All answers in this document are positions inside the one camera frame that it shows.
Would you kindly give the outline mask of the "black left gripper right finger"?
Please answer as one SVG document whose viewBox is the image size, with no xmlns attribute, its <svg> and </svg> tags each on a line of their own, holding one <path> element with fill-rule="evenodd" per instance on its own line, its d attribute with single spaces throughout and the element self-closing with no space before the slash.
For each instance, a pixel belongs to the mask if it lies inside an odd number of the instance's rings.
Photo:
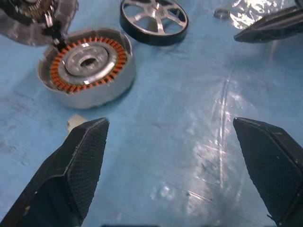
<svg viewBox="0 0 303 227">
<path fill-rule="evenodd" d="M 249 176 L 279 227 L 303 225 L 303 148 L 283 129 L 233 120 Z"/>
</svg>

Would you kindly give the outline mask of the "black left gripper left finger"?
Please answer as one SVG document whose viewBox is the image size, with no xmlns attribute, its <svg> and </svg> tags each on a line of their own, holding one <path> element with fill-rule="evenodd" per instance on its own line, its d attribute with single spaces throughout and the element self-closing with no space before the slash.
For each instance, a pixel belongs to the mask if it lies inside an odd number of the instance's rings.
<svg viewBox="0 0 303 227">
<path fill-rule="evenodd" d="M 2 227 L 80 227 L 99 181 L 109 121 L 72 129 L 39 167 L 5 215 Z"/>
</svg>

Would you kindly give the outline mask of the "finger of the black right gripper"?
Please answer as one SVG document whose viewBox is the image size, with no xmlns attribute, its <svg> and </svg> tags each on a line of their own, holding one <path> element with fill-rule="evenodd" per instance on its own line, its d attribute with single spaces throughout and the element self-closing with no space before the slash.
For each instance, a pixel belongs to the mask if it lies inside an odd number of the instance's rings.
<svg viewBox="0 0 303 227">
<path fill-rule="evenodd" d="M 234 36 L 236 42 L 267 43 L 303 32 L 303 8 L 292 6 L 265 15 Z"/>
</svg>

